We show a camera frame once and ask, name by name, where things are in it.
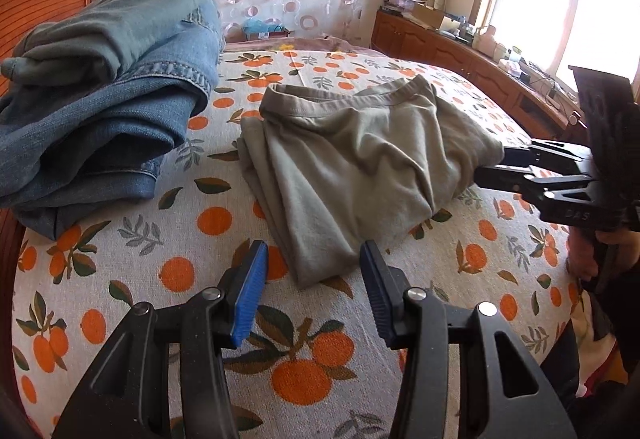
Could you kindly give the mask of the person's right hand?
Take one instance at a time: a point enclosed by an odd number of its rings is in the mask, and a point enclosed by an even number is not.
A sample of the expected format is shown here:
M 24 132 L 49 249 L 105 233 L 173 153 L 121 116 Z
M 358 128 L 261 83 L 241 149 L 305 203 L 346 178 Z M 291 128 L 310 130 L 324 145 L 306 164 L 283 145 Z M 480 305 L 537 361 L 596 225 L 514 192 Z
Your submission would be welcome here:
M 617 255 L 612 266 L 613 275 L 620 275 L 631 269 L 639 260 L 639 233 L 620 228 L 614 232 L 597 231 L 596 240 L 604 245 L 617 247 Z M 590 281 L 599 274 L 599 266 L 594 255 L 594 244 L 582 229 L 570 228 L 568 236 L 567 271 L 582 281 Z

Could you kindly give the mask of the black sleeve right forearm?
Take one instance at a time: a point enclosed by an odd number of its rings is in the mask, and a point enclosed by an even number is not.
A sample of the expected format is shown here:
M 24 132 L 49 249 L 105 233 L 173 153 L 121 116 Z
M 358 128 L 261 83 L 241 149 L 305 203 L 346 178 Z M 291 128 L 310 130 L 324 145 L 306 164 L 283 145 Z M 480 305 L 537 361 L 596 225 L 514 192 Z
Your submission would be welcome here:
M 571 279 L 566 324 L 541 368 L 578 438 L 639 436 L 639 268 L 600 293 Z

